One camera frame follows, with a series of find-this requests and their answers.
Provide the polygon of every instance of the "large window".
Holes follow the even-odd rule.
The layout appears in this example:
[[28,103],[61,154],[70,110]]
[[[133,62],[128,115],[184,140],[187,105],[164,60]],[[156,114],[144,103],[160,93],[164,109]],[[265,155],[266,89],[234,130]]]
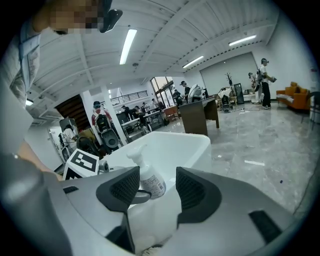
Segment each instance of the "large window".
[[171,92],[174,90],[175,85],[171,81],[173,81],[171,76],[157,76],[151,79],[158,102],[162,102],[167,108],[175,105]]

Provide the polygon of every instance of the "person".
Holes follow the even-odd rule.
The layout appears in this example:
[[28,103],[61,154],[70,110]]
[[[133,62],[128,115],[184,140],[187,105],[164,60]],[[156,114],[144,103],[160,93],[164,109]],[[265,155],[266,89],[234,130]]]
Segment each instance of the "person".
[[94,113],[91,116],[91,122],[93,126],[96,125],[96,119],[98,118],[99,114],[106,115],[110,124],[112,123],[112,118],[111,118],[111,115],[108,113],[108,111],[104,110],[104,112],[101,112],[101,104],[99,101],[95,101],[93,103],[93,108],[94,108]]
[[255,104],[260,104],[260,97],[262,92],[262,86],[258,83],[257,75],[249,73],[249,79],[251,80],[251,87],[254,89]]
[[143,102],[142,109],[145,109],[145,112],[147,113],[148,111],[150,111],[150,105],[148,103]]
[[187,86],[187,83],[185,81],[181,81],[180,85],[184,87],[184,95],[183,95],[183,97],[185,98],[185,101],[188,102],[188,96],[189,96],[189,92],[190,92],[190,87]]
[[181,93],[178,92],[177,89],[174,90],[173,93],[173,99],[176,101],[176,105],[179,107],[180,105],[182,105],[182,98],[181,98]]
[[[41,32],[51,28],[58,35],[65,35],[68,33],[68,29],[85,29],[86,25],[92,23],[97,17],[98,3],[96,0],[52,0],[46,2],[22,25],[21,30],[13,37],[2,56],[0,62],[1,86],[8,86],[25,108],[27,92],[35,80],[40,66]],[[23,55],[20,59],[21,45],[27,47],[21,48],[26,51],[22,52]],[[52,172],[40,161],[25,141],[22,142],[17,154],[20,158],[32,162],[40,171]]]
[[152,106],[153,106],[153,109],[159,108],[159,105],[158,105],[158,103],[155,101],[154,98],[152,99]]
[[262,107],[267,110],[271,108],[271,99],[270,99],[270,90],[269,90],[269,81],[272,83],[276,81],[274,77],[271,77],[267,73],[266,66],[268,65],[269,61],[266,58],[261,59],[261,66],[258,70],[258,83],[261,83],[264,97],[262,101]]
[[139,118],[139,115],[142,114],[138,106],[135,106],[133,109],[125,107],[124,113],[128,119],[130,117],[132,120]]
[[159,109],[164,110],[166,108],[165,105],[161,101],[159,101],[158,104],[159,104]]
[[65,136],[66,146],[69,146],[70,153],[72,154],[77,149],[77,137],[72,129],[72,126],[68,124],[63,131]]

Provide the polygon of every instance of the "black cap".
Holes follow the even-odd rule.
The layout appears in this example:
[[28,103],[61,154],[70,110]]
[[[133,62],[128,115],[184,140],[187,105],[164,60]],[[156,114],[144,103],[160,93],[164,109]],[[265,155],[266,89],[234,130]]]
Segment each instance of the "black cap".
[[266,58],[262,58],[261,59],[261,64],[263,64],[264,62],[269,63],[269,61]]

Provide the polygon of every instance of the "white sink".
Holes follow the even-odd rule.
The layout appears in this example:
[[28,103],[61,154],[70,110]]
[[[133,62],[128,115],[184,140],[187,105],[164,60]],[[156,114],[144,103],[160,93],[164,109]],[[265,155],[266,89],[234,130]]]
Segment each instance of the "white sink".
[[169,238],[177,228],[181,201],[175,186],[176,167],[212,172],[210,139],[197,134],[153,131],[103,159],[111,168],[136,166],[127,158],[127,152],[143,144],[147,144],[143,159],[162,175],[166,192],[157,199],[131,205],[128,210],[136,254]]

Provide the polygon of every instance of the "white ceiling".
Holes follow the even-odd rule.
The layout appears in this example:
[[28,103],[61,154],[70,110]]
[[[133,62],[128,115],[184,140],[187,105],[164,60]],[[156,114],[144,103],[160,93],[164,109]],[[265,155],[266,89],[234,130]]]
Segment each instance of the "white ceiling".
[[[122,10],[123,16],[107,33],[42,32],[40,68],[28,96],[34,100],[27,108],[34,117],[102,84],[181,77],[186,71],[182,66],[199,56],[207,60],[241,45],[252,47],[229,47],[246,35],[257,35],[252,42],[265,45],[279,16],[267,0],[114,0],[112,8]],[[129,26],[137,34],[126,64],[119,65]]]

